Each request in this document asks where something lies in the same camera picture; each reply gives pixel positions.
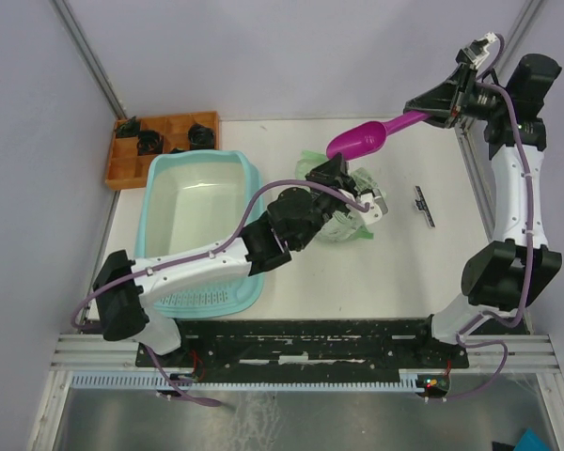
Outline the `magenta plastic litter scoop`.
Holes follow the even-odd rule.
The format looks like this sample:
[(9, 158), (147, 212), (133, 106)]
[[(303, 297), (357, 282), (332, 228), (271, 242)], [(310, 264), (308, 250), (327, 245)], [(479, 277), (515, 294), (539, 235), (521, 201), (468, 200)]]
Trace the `magenta plastic litter scoop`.
[(387, 138), (403, 131), (430, 116), (426, 113), (409, 111), (387, 121), (368, 121), (335, 137), (327, 146), (328, 159), (341, 155), (346, 161), (356, 160), (380, 150)]

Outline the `green cat litter bag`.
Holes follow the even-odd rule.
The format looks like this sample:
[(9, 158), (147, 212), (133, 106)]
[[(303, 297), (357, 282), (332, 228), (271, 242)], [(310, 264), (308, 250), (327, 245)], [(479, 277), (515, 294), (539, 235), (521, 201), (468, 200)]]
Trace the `green cat litter bag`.
[[(295, 177), (305, 179), (306, 174), (316, 166), (325, 163), (327, 157), (323, 153), (304, 150), (301, 159), (295, 165)], [(349, 172), (356, 182), (359, 192), (366, 190), (378, 191), (382, 196), (382, 214), (388, 213), (386, 204), (387, 194), (381, 190), (374, 177), (364, 167), (358, 167)], [(316, 240), (327, 243), (354, 241), (358, 239), (372, 240), (374, 234), (352, 213), (336, 211), (321, 231), (316, 235)]]

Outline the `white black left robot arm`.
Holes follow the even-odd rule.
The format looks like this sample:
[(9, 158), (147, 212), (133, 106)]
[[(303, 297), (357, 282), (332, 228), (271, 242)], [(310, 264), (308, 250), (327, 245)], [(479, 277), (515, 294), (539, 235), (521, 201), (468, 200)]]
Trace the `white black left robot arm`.
[(92, 298), (102, 337), (109, 342), (134, 339), (167, 365), (183, 364), (189, 344), (175, 320), (154, 304), (163, 297), (204, 283), (270, 272), (306, 248), (337, 211), (365, 214), (373, 202), (357, 191), (340, 155), (314, 168), (304, 180), (287, 179), (261, 187), (254, 205), (273, 188), (282, 191), (253, 222), (242, 218), (223, 242), (165, 257), (132, 259), (110, 254), (94, 282)]

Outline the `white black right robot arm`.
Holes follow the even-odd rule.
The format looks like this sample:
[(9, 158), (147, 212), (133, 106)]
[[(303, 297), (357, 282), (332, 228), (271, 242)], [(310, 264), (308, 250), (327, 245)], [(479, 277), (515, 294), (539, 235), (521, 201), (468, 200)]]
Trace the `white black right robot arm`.
[(490, 243), (466, 262), (461, 294), (428, 318), (426, 335), (412, 346), (424, 367), (438, 365), (447, 356), (446, 345), (458, 345), (489, 319), (516, 327), (562, 266), (562, 255), (549, 248), (541, 216), (547, 136), (540, 117), (562, 68), (547, 55), (527, 54), (505, 86), (484, 83), (477, 75), (487, 55), (460, 50), (457, 68), (444, 82), (405, 105), (408, 112), (428, 114), (427, 123), (438, 128), (465, 117), (484, 121), (495, 183)]

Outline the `teal plastic litter box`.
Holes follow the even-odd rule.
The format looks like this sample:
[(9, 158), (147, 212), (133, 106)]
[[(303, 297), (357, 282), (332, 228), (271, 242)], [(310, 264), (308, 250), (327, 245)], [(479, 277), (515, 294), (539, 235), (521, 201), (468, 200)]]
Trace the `teal plastic litter box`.
[[(162, 257), (225, 239), (262, 186), (239, 151), (199, 150), (159, 156), (149, 167), (136, 235), (136, 257)], [(173, 319), (210, 319), (252, 306), (264, 287), (256, 275), (174, 293), (155, 304)]]

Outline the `white plastic clip tool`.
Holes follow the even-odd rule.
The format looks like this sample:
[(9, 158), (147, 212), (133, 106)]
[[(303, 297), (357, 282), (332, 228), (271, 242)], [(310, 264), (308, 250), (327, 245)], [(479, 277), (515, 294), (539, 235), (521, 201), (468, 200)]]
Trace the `white plastic clip tool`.
[(431, 211), (419, 185), (415, 186), (415, 208), (424, 215), (427, 225), (430, 228), (435, 228), (435, 222), (432, 218)]

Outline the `black round part in tray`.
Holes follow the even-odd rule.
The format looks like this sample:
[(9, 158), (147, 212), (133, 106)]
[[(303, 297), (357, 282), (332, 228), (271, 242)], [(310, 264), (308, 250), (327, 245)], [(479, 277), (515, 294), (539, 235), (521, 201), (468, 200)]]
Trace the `black round part in tray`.
[(202, 124), (193, 124), (188, 132), (187, 138), (190, 150), (216, 149), (216, 133)]

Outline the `orange compartment tray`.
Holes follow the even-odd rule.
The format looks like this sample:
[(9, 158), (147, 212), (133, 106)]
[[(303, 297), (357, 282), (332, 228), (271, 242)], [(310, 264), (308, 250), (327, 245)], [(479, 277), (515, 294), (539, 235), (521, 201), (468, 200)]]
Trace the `orange compartment tray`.
[(220, 119), (214, 111), (136, 118), (141, 121), (141, 130), (154, 130), (164, 137), (163, 153), (139, 156), (136, 149), (137, 137), (116, 139), (115, 128), (127, 119), (117, 120), (113, 129), (105, 172), (105, 183), (114, 191), (144, 187), (147, 183), (149, 167), (157, 157), (191, 151), (187, 132), (195, 123), (210, 127), (215, 131), (216, 149), (219, 148)]

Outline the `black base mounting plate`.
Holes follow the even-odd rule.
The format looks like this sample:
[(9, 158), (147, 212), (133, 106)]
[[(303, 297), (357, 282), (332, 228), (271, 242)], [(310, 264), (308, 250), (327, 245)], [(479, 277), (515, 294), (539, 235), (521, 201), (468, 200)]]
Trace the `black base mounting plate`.
[(426, 319), (180, 320), (182, 346), (162, 357), (203, 382), (396, 382), (402, 369), (465, 369)]

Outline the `blue object bottom corner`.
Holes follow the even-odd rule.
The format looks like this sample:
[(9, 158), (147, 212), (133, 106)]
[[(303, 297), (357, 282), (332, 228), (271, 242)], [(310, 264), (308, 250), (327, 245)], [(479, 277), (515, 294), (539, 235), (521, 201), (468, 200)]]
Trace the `blue object bottom corner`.
[(528, 428), (514, 446), (513, 450), (550, 451), (551, 448), (531, 428)]

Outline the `aluminium frame rail left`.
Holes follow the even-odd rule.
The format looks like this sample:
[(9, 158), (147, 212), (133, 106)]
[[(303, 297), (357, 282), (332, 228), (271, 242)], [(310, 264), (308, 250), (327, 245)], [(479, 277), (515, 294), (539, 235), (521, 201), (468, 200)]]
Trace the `aluminium frame rail left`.
[(98, 86), (112, 113), (117, 119), (125, 119), (127, 117), (125, 108), (118, 99), (115, 89), (112, 87), (100, 59), (93, 51), (80, 22), (75, 17), (70, 3), (65, 0), (50, 0), (49, 3), (64, 26), (76, 51), (81, 56), (87, 70)]

